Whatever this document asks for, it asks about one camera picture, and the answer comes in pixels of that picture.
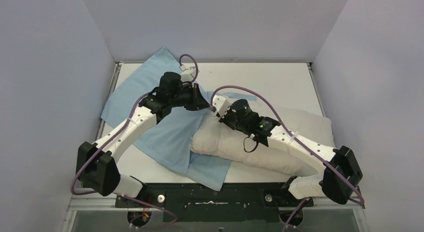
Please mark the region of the white pillow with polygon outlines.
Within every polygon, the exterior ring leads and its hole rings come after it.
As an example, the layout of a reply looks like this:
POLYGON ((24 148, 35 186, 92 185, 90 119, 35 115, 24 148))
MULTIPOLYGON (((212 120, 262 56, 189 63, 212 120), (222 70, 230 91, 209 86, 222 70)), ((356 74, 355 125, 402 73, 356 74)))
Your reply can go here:
MULTIPOLYGON (((332 123, 328 118, 300 109, 278 106, 274 109, 293 133, 322 146, 335 146, 332 123)), ((291 155, 284 143, 275 148, 269 137, 263 142, 256 142, 243 132, 219 122, 219 118, 212 111, 203 116, 191 139, 190 149, 202 155, 218 156, 292 176, 306 177, 317 172, 307 162, 291 155)))

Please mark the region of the green and blue pillowcase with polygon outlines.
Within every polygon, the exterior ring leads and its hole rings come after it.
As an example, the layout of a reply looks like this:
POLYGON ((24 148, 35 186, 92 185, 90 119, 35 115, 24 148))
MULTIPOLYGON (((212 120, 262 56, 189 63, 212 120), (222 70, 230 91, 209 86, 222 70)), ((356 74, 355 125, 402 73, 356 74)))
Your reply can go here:
MULTIPOLYGON (((163 47, 117 86, 107 99, 101 119, 113 128, 118 126, 127 119, 136 100, 159 85, 165 72, 180 74, 182 71, 177 59, 163 47)), ((165 168, 220 191, 231 161, 190 149, 194 134, 207 116, 220 125, 217 117, 208 109, 188 111, 183 107, 173 108, 158 125, 138 138, 134 146, 165 168)))

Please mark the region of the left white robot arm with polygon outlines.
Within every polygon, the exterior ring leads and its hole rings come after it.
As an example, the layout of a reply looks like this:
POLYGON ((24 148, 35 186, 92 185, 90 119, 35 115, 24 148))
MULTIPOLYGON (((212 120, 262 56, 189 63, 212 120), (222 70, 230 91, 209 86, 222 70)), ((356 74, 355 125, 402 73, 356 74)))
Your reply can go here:
POLYGON ((93 143, 84 142, 78 148, 74 181, 90 188, 90 193, 102 196, 127 196, 133 204, 143 205, 148 199, 144 184, 130 175, 119 172, 117 162, 124 152, 146 131, 155 127, 173 108, 188 111, 209 108, 209 104, 195 83, 196 72, 181 74, 165 72, 159 85, 138 98, 128 118, 110 133, 93 143))

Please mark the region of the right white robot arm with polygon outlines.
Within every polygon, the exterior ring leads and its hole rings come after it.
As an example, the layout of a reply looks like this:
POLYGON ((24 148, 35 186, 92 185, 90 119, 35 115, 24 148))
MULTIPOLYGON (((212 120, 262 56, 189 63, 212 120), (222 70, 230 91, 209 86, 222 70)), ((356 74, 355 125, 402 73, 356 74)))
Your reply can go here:
POLYGON ((212 106, 220 123, 257 145, 288 153, 316 170, 310 176, 294 175, 284 184, 281 199, 285 204, 292 206, 309 197, 327 197, 341 205, 352 200, 363 173, 350 148, 326 146, 292 132, 279 121, 252 111, 246 99, 229 102, 215 95, 212 106))

